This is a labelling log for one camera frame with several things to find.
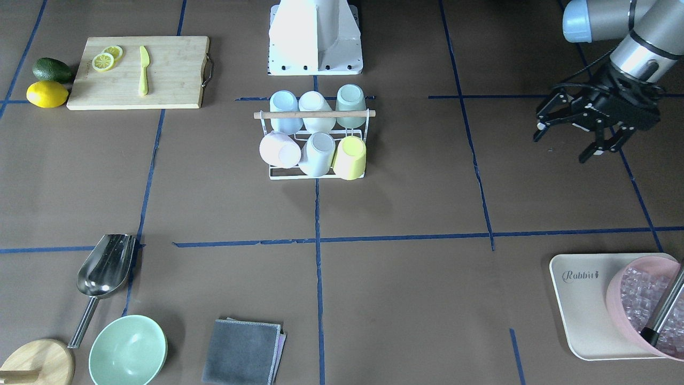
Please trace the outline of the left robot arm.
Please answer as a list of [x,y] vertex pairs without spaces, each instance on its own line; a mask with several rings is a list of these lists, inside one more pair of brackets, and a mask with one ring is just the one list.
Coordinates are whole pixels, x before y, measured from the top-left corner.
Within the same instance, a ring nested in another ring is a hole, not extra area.
[[682,32],[682,1],[569,2],[563,15],[567,41],[620,42],[599,58],[601,66],[588,81],[567,78],[554,85],[538,105],[533,140],[560,124],[592,132],[594,141],[579,156],[585,163],[652,129],[660,121],[658,81],[682,59]]

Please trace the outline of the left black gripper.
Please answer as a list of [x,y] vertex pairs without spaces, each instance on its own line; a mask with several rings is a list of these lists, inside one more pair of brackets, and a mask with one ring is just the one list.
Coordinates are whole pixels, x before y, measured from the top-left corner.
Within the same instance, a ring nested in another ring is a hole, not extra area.
[[[662,86],[626,74],[610,61],[602,64],[588,81],[574,81],[578,75],[575,73],[566,80],[567,86],[579,88],[574,97],[566,88],[554,88],[538,105],[534,142],[540,141],[550,127],[559,124],[570,123],[594,132],[595,141],[579,155],[579,163],[584,164],[591,156],[606,151],[618,152],[636,129],[648,130],[660,121],[658,103],[664,94]],[[625,127],[606,139],[606,127],[597,127],[597,119],[605,125]]]

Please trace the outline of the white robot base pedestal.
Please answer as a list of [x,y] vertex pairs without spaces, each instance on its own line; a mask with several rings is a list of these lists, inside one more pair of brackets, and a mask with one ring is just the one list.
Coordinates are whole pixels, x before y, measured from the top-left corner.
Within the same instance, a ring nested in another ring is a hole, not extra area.
[[358,75],[361,12],[350,1],[281,1],[270,9],[267,73]]

